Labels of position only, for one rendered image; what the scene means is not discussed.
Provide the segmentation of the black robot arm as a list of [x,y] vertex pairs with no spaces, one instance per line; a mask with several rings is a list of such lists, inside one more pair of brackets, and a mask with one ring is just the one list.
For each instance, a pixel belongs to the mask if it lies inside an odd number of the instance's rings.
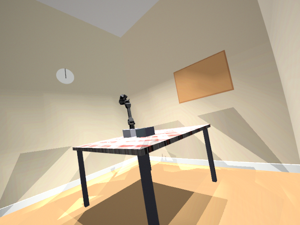
[[[134,119],[132,118],[132,115],[131,115],[131,110],[130,110],[130,107],[131,107],[131,103],[126,100],[127,96],[124,94],[124,95],[120,95],[120,99],[119,99],[119,103],[121,105],[125,105],[125,107],[127,108],[127,112],[128,112],[128,125],[129,125],[129,129],[135,129],[134,127]],[[125,100],[124,100],[125,99]]]

